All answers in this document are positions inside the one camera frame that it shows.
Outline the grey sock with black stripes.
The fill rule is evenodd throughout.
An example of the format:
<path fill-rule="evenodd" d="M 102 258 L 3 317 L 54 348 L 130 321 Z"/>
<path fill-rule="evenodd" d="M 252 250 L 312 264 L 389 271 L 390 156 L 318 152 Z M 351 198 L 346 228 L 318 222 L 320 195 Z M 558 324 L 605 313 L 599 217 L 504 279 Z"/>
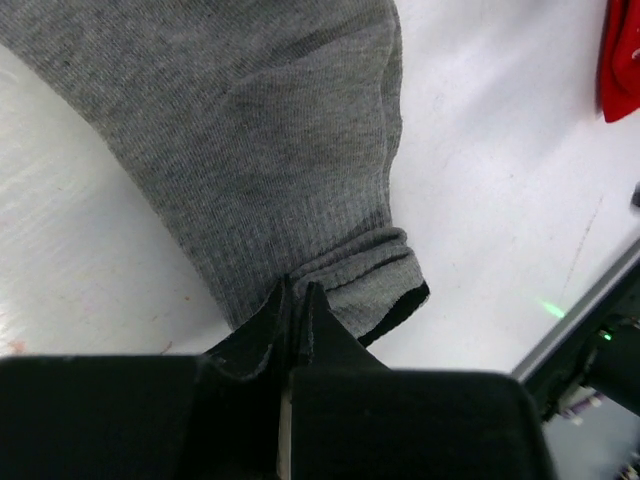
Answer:
<path fill-rule="evenodd" d="M 429 294 L 389 177 L 391 1 L 5 1 L 1 42 L 104 140 L 230 326 L 288 278 L 370 344 Z"/>

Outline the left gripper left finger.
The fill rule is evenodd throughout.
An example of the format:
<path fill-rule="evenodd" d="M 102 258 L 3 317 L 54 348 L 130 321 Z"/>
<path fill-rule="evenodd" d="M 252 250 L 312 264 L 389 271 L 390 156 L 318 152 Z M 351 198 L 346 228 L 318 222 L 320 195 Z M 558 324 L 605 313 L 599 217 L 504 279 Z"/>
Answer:
<path fill-rule="evenodd" d="M 290 285 L 199 355 L 1 362 L 5 479 L 270 479 Z"/>

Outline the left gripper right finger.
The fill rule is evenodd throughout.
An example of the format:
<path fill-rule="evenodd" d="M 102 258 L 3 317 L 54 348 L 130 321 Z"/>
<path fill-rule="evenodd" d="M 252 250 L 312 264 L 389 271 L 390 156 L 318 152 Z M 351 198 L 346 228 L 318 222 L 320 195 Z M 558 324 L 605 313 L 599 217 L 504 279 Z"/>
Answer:
<path fill-rule="evenodd" d="M 525 389 L 493 372 L 392 370 L 309 286 L 289 384 L 293 479 L 551 479 Z"/>

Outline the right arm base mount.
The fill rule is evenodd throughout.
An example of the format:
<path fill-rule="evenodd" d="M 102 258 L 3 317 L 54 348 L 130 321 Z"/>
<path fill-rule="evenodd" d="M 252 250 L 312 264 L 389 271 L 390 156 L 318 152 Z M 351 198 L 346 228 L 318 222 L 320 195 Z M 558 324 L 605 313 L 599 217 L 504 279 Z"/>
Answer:
<path fill-rule="evenodd" d="M 556 330 L 513 371 L 545 422 L 575 420 L 606 397 L 639 414 L 639 308 L 595 308 Z"/>

